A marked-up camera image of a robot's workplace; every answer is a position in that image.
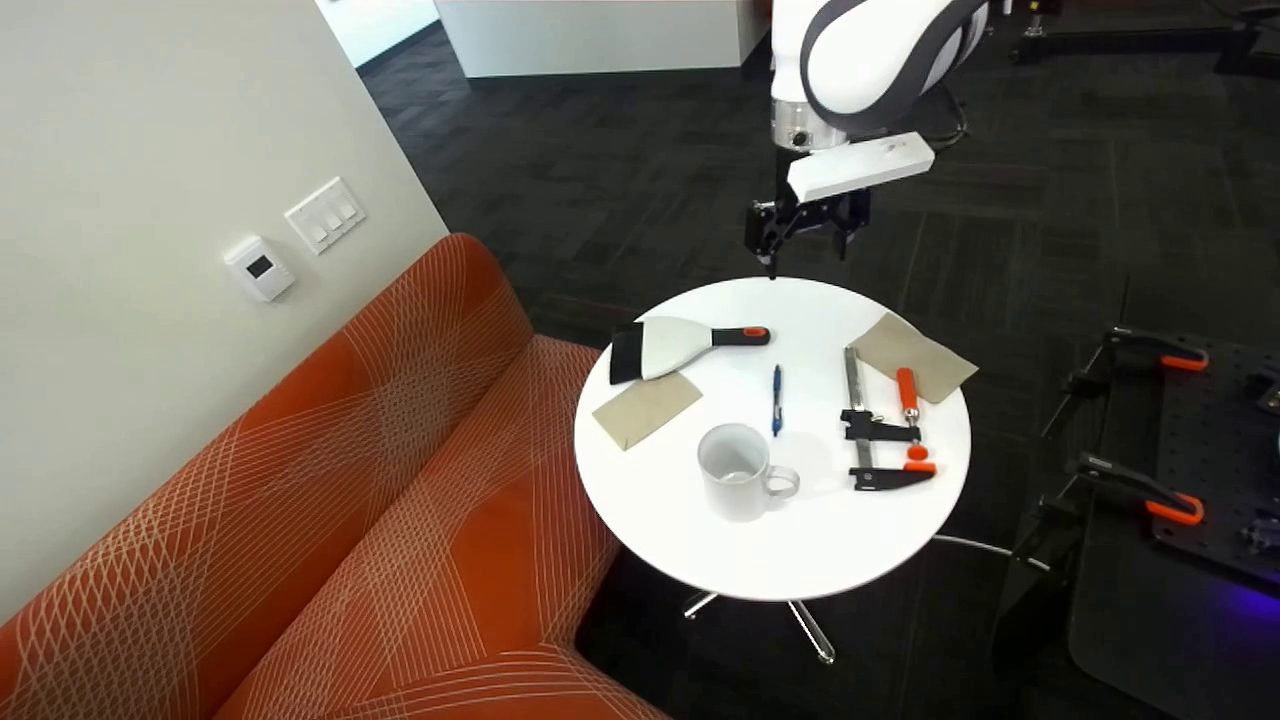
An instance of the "orange couch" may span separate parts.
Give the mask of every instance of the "orange couch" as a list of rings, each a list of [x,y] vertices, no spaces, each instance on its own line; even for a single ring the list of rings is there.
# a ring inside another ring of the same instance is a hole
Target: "orange couch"
[[[0,626],[0,716],[656,716],[573,650],[590,361],[433,244]]]

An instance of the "marker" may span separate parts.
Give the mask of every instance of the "marker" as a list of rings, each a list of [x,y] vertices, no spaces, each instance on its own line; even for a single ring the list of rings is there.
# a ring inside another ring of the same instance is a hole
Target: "marker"
[[[773,435],[784,433],[784,368],[773,365]]]

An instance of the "table leg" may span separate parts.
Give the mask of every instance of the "table leg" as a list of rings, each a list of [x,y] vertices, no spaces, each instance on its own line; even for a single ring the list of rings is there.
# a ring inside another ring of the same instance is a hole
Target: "table leg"
[[[695,618],[695,613],[702,613],[710,601],[714,601],[714,593],[708,593],[695,604],[688,604],[683,618]]]
[[[812,650],[825,659],[825,665],[835,665],[835,643],[832,634],[812,618],[812,613],[803,604],[789,604],[799,632],[806,634]]]

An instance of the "white robot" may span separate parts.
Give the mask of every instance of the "white robot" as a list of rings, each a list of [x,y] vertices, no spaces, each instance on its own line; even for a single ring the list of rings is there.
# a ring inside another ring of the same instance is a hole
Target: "white robot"
[[[774,277],[784,241],[829,228],[835,250],[877,182],[918,175],[933,147],[905,131],[910,105],[971,57],[986,0],[774,0],[773,200],[748,209],[748,250]]]

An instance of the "dark carpet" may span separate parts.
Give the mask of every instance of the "dark carpet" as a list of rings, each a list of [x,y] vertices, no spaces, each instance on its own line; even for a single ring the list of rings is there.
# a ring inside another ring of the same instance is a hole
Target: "dark carpet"
[[[1131,284],[1170,291],[1155,324],[1232,334],[1216,297],[1280,314],[1280,85],[1210,57],[1008,65],[996,26],[953,88],[971,136],[924,178],[877,191],[847,259],[794,244],[781,272],[866,291],[978,365],[976,463],[947,531],[1011,544],[1060,484],[1037,442],[1054,383],[1124,314]],[[364,68],[447,228],[494,248],[546,334],[603,343],[647,303],[753,277],[741,212],[767,189],[767,70],[656,85],[470,88],[440,26]],[[934,98],[928,136],[947,131]],[[691,601],[620,556],[581,647],[672,716],[1147,716],[1047,643],[1015,685],[993,672],[1005,562],[933,544],[871,588],[812,604],[841,665],[789,606]]]

